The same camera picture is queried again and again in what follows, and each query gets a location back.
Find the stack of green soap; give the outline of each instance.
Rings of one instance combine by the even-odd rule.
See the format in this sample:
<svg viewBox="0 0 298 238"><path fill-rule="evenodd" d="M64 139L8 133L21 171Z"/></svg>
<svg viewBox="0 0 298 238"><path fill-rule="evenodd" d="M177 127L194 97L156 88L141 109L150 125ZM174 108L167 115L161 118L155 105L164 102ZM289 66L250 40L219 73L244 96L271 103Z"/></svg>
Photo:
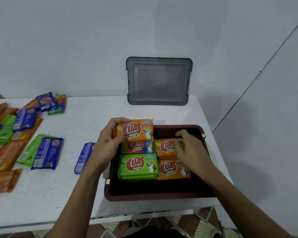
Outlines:
<svg viewBox="0 0 298 238"><path fill-rule="evenodd" d="M38 134L35 137L35 139L21 153L16 163L23 164L31 168L36 156L36 152L39 149L42 138L55 138L55 137L50 135L45 135L45 134Z"/></svg>
<svg viewBox="0 0 298 238"><path fill-rule="evenodd" d="M121 155L118 177L120 180L155 180L158 161L155 154Z"/></svg>
<svg viewBox="0 0 298 238"><path fill-rule="evenodd" d="M16 116L14 115L7 115L0 124L3 127L0 129L0 142L8 143L13 136L13 124L16 121Z"/></svg>

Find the person's left hand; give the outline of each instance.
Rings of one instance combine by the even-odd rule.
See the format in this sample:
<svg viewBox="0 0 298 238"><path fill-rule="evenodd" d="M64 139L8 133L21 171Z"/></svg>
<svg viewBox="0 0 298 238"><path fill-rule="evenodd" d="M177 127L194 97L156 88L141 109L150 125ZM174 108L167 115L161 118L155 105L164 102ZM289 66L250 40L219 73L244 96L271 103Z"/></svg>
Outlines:
<svg viewBox="0 0 298 238"><path fill-rule="evenodd" d="M86 164L88 169L103 173L107 168L109 162L113 159L117 152L119 144L125 142L125 137L119 135L114 138L113 128L119 123L128 123L130 119L127 118L112 118L106 127L100 132L97 143L94 146L94 150Z"/></svg>

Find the white wall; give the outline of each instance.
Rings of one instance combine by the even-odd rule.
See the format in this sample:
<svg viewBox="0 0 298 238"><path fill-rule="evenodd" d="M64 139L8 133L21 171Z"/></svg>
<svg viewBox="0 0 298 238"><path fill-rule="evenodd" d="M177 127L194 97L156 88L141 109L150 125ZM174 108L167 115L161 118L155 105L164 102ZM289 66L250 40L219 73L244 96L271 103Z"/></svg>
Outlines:
<svg viewBox="0 0 298 238"><path fill-rule="evenodd" d="M0 94L126 95L127 57L188 57L213 130L297 24L298 0L0 0Z"/></svg>
<svg viewBox="0 0 298 238"><path fill-rule="evenodd" d="M298 236L298 28L213 134L235 186Z"/></svg>

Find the brown plastic container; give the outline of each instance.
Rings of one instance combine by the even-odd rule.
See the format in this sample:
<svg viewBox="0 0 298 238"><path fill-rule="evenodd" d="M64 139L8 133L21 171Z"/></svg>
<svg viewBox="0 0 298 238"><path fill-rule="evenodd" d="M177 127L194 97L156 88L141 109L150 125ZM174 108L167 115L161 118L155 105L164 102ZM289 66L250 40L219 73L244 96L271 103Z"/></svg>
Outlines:
<svg viewBox="0 0 298 238"><path fill-rule="evenodd" d="M202 134L203 129L198 125L155 125L153 137L155 139L176 138L175 133L186 129L202 141L207 150ZM118 178L120 147L111 161L109 171L109 184L106 180L104 195L109 201L128 200L162 200L215 197L212 190L202 179L191 172L191 179L180 180L155 180L141 182L126 182Z"/></svg>

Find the white tabletop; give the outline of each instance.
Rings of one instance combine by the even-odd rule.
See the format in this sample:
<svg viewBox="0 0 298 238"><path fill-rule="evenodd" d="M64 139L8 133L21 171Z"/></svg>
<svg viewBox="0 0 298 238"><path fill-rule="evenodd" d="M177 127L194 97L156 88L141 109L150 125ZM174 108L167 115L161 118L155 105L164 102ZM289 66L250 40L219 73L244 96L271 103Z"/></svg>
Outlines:
<svg viewBox="0 0 298 238"><path fill-rule="evenodd" d="M1 99L12 107L22 107L31 99ZM212 132L196 96L185 106L130 105L126 96L70 97L62 115L48 116L36 134L64 139L56 170L24 169L12 193L0 194L0 226L55 221L65 206L79 175L74 167L84 143L96 142L102 128L112 117L153 118L154 124L197 124L206 135L210 156L231 180ZM92 217L182 210L218 205L216 198L109 202L103 194L105 179L99 180Z"/></svg>

